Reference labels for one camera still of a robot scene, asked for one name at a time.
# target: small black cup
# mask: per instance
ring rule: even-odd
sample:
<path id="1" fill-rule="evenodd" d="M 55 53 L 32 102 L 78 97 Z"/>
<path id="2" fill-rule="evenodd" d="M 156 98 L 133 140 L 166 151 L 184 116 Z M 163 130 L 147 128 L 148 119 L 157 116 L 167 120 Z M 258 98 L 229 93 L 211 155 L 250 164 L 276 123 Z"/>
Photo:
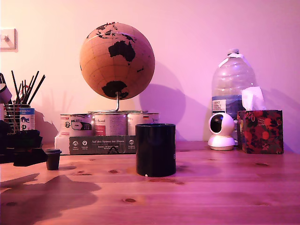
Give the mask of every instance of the small black cup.
<path id="1" fill-rule="evenodd" d="M 61 150 L 59 149 L 47 149 L 45 153 L 48 156 L 46 165 L 48 170 L 58 170 L 60 163 Z"/>
<path id="2" fill-rule="evenodd" d="M 176 173 L 174 124 L 137 124 L 135 135 L 139 175 L 165 177 Z"/>

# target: globe stand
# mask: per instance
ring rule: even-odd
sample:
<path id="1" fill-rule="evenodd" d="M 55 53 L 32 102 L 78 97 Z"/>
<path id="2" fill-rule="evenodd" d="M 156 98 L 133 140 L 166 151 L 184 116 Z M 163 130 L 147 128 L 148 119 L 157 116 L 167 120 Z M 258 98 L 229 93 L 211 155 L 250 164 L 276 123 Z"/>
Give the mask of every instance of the globe stand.
<path id="1" fill-rule="evenodd" d="M 95 110 L 95 111 L 88 111 L 88 113 L 147 113 L 148 111 L 143 110 L 123 110 L 119 111 L 120 108 L 120 99 L 119 99 L 119 93 L 116 92 L 116 108 L 110 109 L 110 110 Z"/>

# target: white security camera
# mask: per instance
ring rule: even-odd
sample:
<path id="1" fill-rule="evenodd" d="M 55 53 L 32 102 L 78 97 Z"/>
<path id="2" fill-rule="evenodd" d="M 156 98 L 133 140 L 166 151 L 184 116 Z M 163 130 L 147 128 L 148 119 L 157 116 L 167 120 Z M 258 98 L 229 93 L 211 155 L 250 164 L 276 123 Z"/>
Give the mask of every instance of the white security camera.
<path id="1" fill-rule="evenodd" d="M 231 150 L 235 142 L 230 136 L 234 130 L 233 118 L 227 113 L 219 112 L 212 115 L 208 121 L 213 134 L 208 140 L 208 145 L 214 150 Z"/>

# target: large plastic bottle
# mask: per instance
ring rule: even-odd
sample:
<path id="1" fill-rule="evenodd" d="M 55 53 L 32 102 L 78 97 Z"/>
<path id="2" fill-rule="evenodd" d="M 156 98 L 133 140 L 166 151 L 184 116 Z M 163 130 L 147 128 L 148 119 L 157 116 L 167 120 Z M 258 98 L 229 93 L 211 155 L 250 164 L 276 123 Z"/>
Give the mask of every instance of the large plastic bottle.
<path id="1" fill-rule="evenodd" d="M 255 74 L 238 49 L 230 49 L 212 79 L 212 114 L 227 113 L 237 125 L 237 112 L 245 110 L 241 91 L 256 85 Z M 237 126 L 232 134 L 237 144 Z"/>

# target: globe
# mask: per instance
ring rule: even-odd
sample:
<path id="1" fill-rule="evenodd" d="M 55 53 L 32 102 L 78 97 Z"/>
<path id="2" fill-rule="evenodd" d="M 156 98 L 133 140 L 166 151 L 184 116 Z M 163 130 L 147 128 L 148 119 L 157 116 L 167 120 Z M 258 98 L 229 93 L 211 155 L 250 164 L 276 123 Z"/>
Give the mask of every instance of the globe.
<path id="1" fill-rule="evenodd" d="M 80 69 L 98 94 L 129 99 L 146 89 L 155 68 L 147 38 L 132 26 L 107 23 L 94 29 L 80 51 Z"/>

